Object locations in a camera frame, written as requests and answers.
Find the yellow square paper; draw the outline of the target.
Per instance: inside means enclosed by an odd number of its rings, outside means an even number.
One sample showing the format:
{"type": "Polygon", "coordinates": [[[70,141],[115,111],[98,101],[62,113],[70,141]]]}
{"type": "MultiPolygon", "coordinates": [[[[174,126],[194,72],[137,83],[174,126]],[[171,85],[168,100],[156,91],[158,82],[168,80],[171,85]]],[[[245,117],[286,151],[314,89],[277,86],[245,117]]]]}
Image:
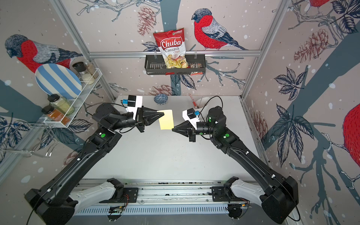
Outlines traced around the yellow square paper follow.
{"type": "Polygon", "coordinates": [[[161,130],[172,130],[174,128],[173,111],[172,110],[160,110],[159,113],[164,115],[159,118],[159,124],[161,130]]]}

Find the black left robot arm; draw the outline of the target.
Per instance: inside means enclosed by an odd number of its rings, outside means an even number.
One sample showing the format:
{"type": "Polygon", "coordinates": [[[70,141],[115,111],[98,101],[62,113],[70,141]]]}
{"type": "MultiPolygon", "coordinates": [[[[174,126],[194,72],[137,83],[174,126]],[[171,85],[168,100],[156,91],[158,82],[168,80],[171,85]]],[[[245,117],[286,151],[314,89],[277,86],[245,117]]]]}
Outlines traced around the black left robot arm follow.
{"type": "Polygon", "coordinates": [[[124,200],[123,184],[117,179],[109,179],[97,187],[80,192],[73,189],[116,146],[122,137],[119,130],[137,128],[144,132],[145,126],[164,115],[144,106],[136,112],[120,113],[111,103],[99,105],[93,115],[99,128],[86,140],[80,154],[42,188],[26,193],[25,199],[32,211],[47,225],[64,225],[79,211],[96,203],[112,197],[124,200]]]}

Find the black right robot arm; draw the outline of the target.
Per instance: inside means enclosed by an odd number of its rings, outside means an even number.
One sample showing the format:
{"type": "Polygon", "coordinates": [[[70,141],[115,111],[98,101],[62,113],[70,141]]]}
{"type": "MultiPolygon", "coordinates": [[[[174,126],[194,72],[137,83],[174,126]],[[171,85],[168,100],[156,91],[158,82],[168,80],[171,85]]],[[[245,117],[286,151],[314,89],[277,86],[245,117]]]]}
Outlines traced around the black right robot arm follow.
{"type": "Polygon", "coordinates": [[[173,132],[196,141],[196,135],[210,135],[210,141],[224,154],[238,162],[260,185],[260,190],[244,198],[260,205],[275,223],[282,224],[290,213],[297,209],[299,191],[297,181],[267,166],[227,127],[227,118],[219,106],[211,108],[206,121],[195,123],[186,120],[175,126],[173,132]]]}

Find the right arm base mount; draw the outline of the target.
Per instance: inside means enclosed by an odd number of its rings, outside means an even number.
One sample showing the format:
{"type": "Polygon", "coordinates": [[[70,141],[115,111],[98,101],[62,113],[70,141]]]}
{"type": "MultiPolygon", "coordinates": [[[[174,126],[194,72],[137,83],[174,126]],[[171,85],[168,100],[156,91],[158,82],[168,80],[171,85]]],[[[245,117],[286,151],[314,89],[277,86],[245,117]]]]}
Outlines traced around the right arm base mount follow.
{"type": "Polygon", "coordinates": [[[232,184],[239,180],[238,177],[233,176],[232,178],[228,179],[223,186],[213,186],[211,187],[211,195],[212,200],[214,202],[239,202],[243,201],[249,203],[247,199],[243,199],[240,197],[236,197],[233,191],[231,190],[232,184]]]}

